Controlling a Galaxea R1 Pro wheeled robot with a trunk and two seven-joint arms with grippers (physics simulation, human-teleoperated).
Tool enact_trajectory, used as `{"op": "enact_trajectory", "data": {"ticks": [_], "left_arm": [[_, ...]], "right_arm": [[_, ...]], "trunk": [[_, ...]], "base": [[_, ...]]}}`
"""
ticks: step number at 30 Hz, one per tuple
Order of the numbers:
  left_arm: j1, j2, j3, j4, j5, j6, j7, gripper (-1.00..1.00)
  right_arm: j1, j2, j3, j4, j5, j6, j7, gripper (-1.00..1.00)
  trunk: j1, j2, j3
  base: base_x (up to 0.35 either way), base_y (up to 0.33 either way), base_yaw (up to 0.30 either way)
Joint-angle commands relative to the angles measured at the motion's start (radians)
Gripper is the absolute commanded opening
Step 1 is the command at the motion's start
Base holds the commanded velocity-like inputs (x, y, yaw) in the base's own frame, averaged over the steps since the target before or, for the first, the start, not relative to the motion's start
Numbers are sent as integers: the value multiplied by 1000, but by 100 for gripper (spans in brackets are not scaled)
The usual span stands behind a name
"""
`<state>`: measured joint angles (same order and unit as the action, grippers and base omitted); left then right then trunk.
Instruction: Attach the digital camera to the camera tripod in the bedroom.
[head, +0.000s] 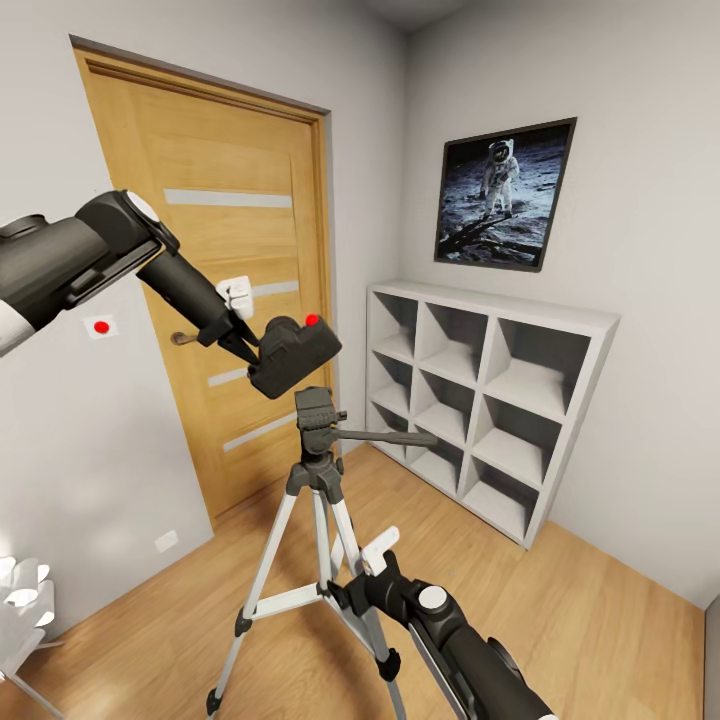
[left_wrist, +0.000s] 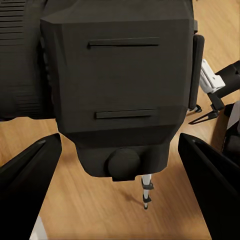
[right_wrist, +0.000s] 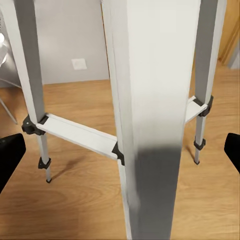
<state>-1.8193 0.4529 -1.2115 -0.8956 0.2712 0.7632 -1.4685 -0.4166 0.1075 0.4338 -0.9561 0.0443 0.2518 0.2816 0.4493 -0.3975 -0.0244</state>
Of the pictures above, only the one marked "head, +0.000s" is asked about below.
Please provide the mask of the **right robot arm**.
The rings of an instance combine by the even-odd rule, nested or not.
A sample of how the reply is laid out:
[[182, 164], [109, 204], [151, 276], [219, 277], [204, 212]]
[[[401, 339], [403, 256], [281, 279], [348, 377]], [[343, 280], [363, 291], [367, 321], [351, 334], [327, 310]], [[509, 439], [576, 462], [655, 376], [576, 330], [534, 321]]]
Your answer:
[[365, 571], [343, 587], [327, 580], [340, 608], [351, 605], [360, 618], [374, 605], [409, 629], [459, 720], [559, 720], [526, 684], [507, 648], [468, 625], [444, 587], [401, 574], [389, 551], [398, 539], [397, 527], [389, 527], [360, 551]]

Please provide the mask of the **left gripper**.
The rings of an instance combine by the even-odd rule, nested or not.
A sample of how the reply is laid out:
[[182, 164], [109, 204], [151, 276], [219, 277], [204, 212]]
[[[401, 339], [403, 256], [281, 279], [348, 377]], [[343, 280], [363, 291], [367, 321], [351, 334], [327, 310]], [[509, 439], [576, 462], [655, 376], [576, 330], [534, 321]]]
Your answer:
[[199, 329], [197, 341], [205, 348], [217, 341], [251, 365], [261, 364], [254, 350], [259, 347], [256, 335], [228, 309], [216, 287], [198, 269], [162, 299]]

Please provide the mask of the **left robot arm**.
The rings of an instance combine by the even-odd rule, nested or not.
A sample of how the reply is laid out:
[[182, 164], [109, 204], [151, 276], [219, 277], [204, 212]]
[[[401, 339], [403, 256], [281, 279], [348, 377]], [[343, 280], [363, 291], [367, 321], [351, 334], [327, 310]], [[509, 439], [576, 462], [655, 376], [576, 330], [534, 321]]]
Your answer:
[[260, 365], [245, 276], [215, 287], [179, 252], [180, 241], [133, 192], [109, 191], [74, 217], [17, 217], [0, 227], [0, 359], [132, 270], [199, 329], [197, 341]]

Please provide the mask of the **digital camera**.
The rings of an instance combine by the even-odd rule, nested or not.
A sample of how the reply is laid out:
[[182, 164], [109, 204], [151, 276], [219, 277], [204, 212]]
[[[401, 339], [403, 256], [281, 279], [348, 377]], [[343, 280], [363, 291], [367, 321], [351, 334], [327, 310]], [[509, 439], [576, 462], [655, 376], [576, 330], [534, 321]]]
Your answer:
[[324, 320], [320, 314], [310, 314], [308, 326], [300, 326], [288, 316], [270, 320], [255, 349], [261, 364], [248, 364], [252, 386], [270, 400], [280, 398], [290, 386], [334, 358], [342, 344]]

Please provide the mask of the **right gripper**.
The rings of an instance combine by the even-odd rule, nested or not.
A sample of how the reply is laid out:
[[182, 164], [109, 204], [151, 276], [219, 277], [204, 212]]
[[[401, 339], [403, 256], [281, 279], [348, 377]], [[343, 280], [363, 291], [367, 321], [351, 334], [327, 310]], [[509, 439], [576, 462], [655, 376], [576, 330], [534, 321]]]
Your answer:
[[392, 617], [387, 607], [388, 591], [394, 581], [405, 578], [405, 576], [401, 574], [394, 552], [387, 551], [383, 557], [386, 568], [377, 576], [366, 574], [363, 571], [343, 587], [327, 580], [327, 586], [342, 610], [351, 605], [352, 612], [360, 618], [374, 605], [390, 618]]

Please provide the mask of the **camera tripod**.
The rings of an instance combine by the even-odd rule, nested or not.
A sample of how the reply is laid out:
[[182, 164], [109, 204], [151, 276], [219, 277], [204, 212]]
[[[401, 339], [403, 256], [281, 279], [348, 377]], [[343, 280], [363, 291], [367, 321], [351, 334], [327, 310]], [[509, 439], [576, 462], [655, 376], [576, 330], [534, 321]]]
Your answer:
[[[305, 390], [295, 391], [297, 410], [296, 426], [300, 429], [301, 462], [295, 463], [288, 474], [284, 498], [280, 504], [272, 532], [268, 538], [254, 581], [251, 585], [246, 604], [240, 609], [235, 622], [235, 639], [228, 655], [218, 686], [208, 694], [206, 700], [207, 720], [212, 720], [222, 702], [224, 688], [242, 644], [244, 634], [250, 630], [254, 620], [279, 612], [297, 608], [320, 600], [329, 604], [338, 617], [374, 657], [379, 674], [388, 684], [397, 720], [408, 720], [396, 676], [400, 672], [400, 654], [395, 648], [388, 648], [377, 607], [371, 606], [358, 618], [352, 612], [351, 605], [345, 610], [340, 608], [327, 586], [327, 580], [335, 582], [346, 555], [352, 579], [365, 571], [366, 564], [360, 559], [362, 548], [357, 545], [354, 536], [354, 524], [348, 514], [344, 495], [340, 486], [344, 475], [342, 458], [334, 462], [334, 453], [330, 446], [341, 439], [385, 441], [389, 444], [433, 448], [437, 437], [430, 433], [414, 432], [362, 432], [338, 430], [335, 425], [347, 420], [347, 412], [336, 412], [334, 393], [330, 387], [308, 386]], [[318, 558], [319, 582], [285, 592], [264, 600], [258, 600], [272, 561], [292, 512], [296, 497], [302, 486], [312, 490], [316, 547]], [[328, 524], [328, 505], [338, 530], [338, 535], [330, 552], [330, 530]]]

